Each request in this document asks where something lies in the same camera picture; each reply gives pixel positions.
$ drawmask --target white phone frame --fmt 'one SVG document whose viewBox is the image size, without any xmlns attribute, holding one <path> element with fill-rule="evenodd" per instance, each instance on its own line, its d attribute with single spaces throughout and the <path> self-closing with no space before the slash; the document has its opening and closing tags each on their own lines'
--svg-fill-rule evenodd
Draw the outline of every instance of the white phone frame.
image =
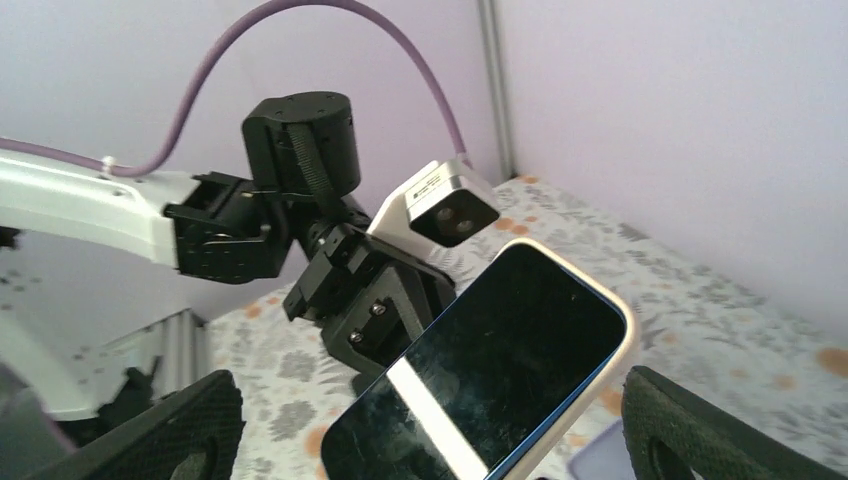
<svg viewBox="0 0 848 480">
<path fill-rule="evenodd" d="M 583 282 L 588 288 L 593 289 L 605 297 L 607 301 L 622 313 L 625 322 L 625 331 L 624 339 L 618 348 L 616 348 L 606 365 L 574 399 L 568 409 L 556 419 L 551 428 L 542 434 L 541 438 L 504 475 L 504 480 L 525 480 L 533 473 L 533 470 L 565 435 L 577 418 L 600 395 L 601 390 L 609 385 L 618 375 L 627 372 L 633 366 L 636 355 L 638 354 L 639 337 L 641 335 L 639 323 L 633 311 L 621 297 L 536 240 L 526 237 L 516 238 L 504 245 L 492 262 L 496 262 L 503 252 L 516 245 L 527 245 L 543 253 L 550 260 Z M 412 367 L 402 360 L 403 357 L 396 360 L 383 375 L 394 385 L 402 400 L 409 406 L 410 411 L 419 417 L 419 421 L 422 422 L 426 433 L 431 438 L 434 438 L 434 441 L 435 437 L 438 437 L 437 443 L 454 454 L 450 455 L 450 458 L 445 458 L 454 475 L 461 480 L 484 480 L 487 476 L 486 472 L 491 471 L 494 465 L 484 465 L 482 463 L 476 452 L 471 449 L 467 442 L 463 441 L 462 434 L 457 430 L 456 426 L 444 414 L 433 397 L 429 395 L 426 387 L 418 379 Z"/>
<path fill-rule="evenodd" d="M 624 316 L 625 330 L 624 339 L 604 368 L 598 372 L 583 392 L 574 399 L 571 406 L 568 407 L 568 409 L 554 422 L 551 428 L 542 435 L 542 438 L 530 447 L 530 450 L 528 450 L 527 453 L 518 460 L 515 466 L 503 477 L 504 480 L 525 480 L 533 473 L 533 470 L 542 462 L 557 442 L 562 439 L 577 418 L 580 417 L 587 408 L 589 408 L 589 405 L 591 405 L 591 403 L 601 394 L 601 391 L 618 375 L 625 373 L 633 366 L 636 356 L 638 355 L 639 338 L 641 336 L 639 322 L 637 321 L 633 310 L 621 297 L 609 288 L 603 286 L 588 273 L 580 270 L 577 266 L 562 258 L 556 252 L 542 245 L 538 241 L 527 237 L 519 237 L 511 240 L 504 245 L 500 251 L 498 251 L 493 262 L 497 261 L 497 258 L 501 256 L 504 251 L 516 245 L 527 245 L 539 252 L 542 252 L 545 256 L 561 265 L 565 270 L 577 277 L 588 287 L 603 295 L 610 303 L 615 305 L 615 307 L 621 311 Z"/>
</svg>

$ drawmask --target silver camera housing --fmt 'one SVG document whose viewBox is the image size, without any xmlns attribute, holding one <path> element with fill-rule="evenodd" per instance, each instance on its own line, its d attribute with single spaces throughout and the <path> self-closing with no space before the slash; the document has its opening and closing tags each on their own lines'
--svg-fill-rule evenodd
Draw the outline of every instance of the silver camera housing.
<svg viewBox="0 0 848 480">
<path fill-rule="evenodd" d="M 492 187 L 460 158 L 448 160 L 404 195 L 409 228 L 443 247 L 455 247 L 498 219 Z"/>
<path fill-rule="evenodd" d="M 426 260 L 437 245 L 456 246 L 497 220 L 492 187 L 462 160 L 432 161 L 398 186 L 374 216 L 368 234 Z M 455 221 L 453 228 L 444 221 L 444 212 L 439 216 L 446 207 L 456 215 L 447 215 Z M 442 223 L 432 228 L 440 218 Z M 422 228 L 428 224 L 430 230 Z"/>
</svg>

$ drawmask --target smartphone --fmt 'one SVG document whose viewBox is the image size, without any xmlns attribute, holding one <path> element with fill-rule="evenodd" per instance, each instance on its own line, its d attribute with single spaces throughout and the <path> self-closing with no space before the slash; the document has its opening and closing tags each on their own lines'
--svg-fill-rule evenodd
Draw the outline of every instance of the smartphone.
<svg viewBox="0 0 848 480">
<path fill-rule="evenodd" d="M 516 239 L 330 426 L 327 476 L 524 479 L 638 335 L 621 298 Z"/>
</svg>

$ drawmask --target camera lens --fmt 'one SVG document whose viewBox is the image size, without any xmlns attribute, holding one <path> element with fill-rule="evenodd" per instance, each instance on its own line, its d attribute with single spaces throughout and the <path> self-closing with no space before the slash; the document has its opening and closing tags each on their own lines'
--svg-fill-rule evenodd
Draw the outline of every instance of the camera lens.
<svg viewBox="0 0 848 480">
<path fill-rule="evenodd" d="M 440 222 L 445 222 L 453 218 L 453 209 L 443 208 L 436 212 L 436 219 Z"/>
<path fill-rule="evenodd" d="M 471 220 L 463 220 L 456 225 L 456 231 L 459 233 L 469 232 L 474 227 L 474 222 Z"/>
</svg>

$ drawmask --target black mesh fabric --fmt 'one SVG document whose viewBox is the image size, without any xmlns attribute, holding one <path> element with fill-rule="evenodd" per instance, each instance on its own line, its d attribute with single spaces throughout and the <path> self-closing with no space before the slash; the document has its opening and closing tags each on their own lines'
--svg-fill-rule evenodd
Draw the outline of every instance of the black mesh fabric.
<svg viewBox="0 0 848 480">
<path fill-rule="evenodd" d="M 845 480 L 648 367 L 627 375 L 622 420 L 639 480 Z"/>
<path fill-rule="evenodd" d="M 227 480 L 241 407 L 232 373 L 213 372 L 29 479 Z"/>
</svg>

